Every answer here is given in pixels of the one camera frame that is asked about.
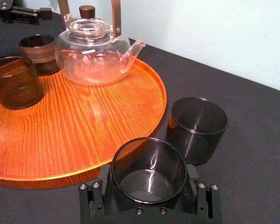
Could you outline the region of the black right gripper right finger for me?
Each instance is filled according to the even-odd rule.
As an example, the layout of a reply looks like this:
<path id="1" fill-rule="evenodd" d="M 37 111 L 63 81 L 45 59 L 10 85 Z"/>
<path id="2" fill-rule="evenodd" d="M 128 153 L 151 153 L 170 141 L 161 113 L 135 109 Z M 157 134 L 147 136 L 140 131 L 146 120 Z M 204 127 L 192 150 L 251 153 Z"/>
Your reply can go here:
<path id="1" fill-rule="evenodd" d="M 222 211 L 219 187 L 215 184 L 207 186 L 199 182 L 195 166 L 187 164 L 186 167 L 193 201 L 189 222 L 191 224 L 221 224 Z"/>

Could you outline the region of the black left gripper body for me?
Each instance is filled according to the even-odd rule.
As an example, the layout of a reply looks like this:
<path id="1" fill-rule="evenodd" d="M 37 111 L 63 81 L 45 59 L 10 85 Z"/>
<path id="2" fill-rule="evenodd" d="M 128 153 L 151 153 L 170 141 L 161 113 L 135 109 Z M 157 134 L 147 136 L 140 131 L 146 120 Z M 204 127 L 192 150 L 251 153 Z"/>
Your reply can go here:
<path id="1" fill-rule="evenodd" d="M 0 19 L 6 23 L 11 23 L 11 10 L 14 0 L 0 0 Z"/>

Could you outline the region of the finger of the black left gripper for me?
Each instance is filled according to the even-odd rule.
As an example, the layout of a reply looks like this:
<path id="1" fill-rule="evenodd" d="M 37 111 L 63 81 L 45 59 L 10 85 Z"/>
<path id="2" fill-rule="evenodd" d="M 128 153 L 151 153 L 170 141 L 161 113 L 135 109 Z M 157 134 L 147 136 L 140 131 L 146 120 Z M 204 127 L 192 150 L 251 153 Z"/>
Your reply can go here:
<path id="1" fill-rule="evenodd" d="M 11 14 L 14 18 L 17 19 L 43 19 L 43 20 L 52 20 L 52 9 L 50 7 L 41 7 L 39 9 L 23 8 L 13 6 Z"/>
<path id="2" fill-rule="evenodd" d="M 37 13 L 32 13 L 32 14 L 15 13 L 15 14 L 11 14 L 10 18 L 12 22 L 39 25 L 39 17 Z"/>

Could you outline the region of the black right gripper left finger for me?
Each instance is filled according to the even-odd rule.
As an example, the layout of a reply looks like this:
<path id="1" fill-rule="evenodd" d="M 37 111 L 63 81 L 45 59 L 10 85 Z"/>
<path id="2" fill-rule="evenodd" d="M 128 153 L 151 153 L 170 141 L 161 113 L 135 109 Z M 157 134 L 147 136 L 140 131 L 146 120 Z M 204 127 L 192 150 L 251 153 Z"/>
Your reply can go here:
<path id="1" fill-rule="evenodd" d="M 110 165 L 103 165 L 97 178 L 83 182 L 78 186 L 80 223 L 96 224 L 97 219 L 106 216 L 105 192 L 110 177 Z"/>

